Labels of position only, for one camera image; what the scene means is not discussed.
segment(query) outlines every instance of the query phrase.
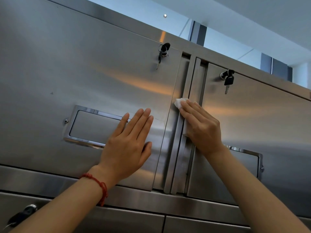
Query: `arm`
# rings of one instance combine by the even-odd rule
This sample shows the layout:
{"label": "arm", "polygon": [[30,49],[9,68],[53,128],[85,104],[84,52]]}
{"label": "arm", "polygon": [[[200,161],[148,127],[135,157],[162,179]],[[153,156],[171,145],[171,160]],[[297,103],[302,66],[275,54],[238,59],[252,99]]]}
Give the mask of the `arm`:
{"label": "arm", "polygon": [[187,134],[226,185],[254,232],[310,233],[309,229],[222,144],[219,121],[198,103],[182,101]]}
{"label": "arm", "polygon": [[[126,113],[103,149],[100,163],[89,170],[110,189],[137,171],[151,154],[151,142],[145,145],[153,122],[151,110],[139,109],[129,124]],[[38,210],[12,233],[72,232],[99,202],[102,189],[94,180],[82,178]]]}

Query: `red bracelet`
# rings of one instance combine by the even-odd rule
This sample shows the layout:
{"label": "red bracelet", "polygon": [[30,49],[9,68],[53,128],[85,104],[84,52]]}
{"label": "red bracelet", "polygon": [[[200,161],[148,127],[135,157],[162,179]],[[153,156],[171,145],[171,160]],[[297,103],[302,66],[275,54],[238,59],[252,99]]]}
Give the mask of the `red bracelet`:
{"label": "red bracelet", "polygon": [[90,174],[90,173],[84,173],[79,179],[81,179],[81,178],[83,178],[83,177],[86,177],[86,178],[89,178],[89,179],[92,179],[92,180],[96,181],[96,182],[99,184],[99,186],[102,188],[102,190],[103,190],[103,197],[101,197],[101,199],[100,199],[100,201],[99,201],[99,205],[100,205],[101,207],[103,207],[105,198],[108,197],[108,191],[107,191],[107,186],[106,186],[106,184],[105,184],[104,182],[100,182],[99,180],[97,180],[97,179],[96,179],[95,177],[93,177],[93,175]]}

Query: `white tissue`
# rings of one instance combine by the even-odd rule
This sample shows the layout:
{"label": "white tissue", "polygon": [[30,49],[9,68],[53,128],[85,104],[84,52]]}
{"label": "white tissue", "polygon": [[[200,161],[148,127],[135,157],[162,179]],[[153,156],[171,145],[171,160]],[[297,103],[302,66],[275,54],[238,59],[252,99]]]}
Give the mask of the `white tissue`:
{"label": "white tissue", "polygon": [[[174,102],[174,105],[180,109],[181,108],[181,104],[180,102],[181,101],[186,101],[188,98],[179,98],[179,99],[176,99],[176,101]],[[184,122],[184,129],[183,129],[183,135],[184,136],[187,136],[187,122],[185,121]]]}

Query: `ceiling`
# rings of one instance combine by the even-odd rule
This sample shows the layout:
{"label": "ceiling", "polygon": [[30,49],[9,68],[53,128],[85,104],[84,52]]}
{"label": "ceiling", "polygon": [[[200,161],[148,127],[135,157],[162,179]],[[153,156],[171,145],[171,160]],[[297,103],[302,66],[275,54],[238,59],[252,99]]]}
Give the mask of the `ceiling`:
{"label": "ceiling", "polygon": [[288,65],[311,61],[311,0],[153,0]]}

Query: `hand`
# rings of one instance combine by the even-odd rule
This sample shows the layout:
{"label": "hand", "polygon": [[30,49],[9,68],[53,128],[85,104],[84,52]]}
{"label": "hand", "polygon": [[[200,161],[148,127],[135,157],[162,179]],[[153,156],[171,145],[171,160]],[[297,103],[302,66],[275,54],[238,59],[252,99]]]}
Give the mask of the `hand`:
{"label": "hand", "polygon": [[136,172],[151,155],[152,143],[145,145],[153,122],[150,113],[149,108],[139,109],[124,129],[129,118],[126,113],[108,139],[100,163],[89,171],[105,182],[108,189]]}
{"label": "hand", "polygon": [[201,153],[208,158],[222,152],[219,121],[206,112],[197,102],[181,101],[180,113],[187,120],[187,135]]}

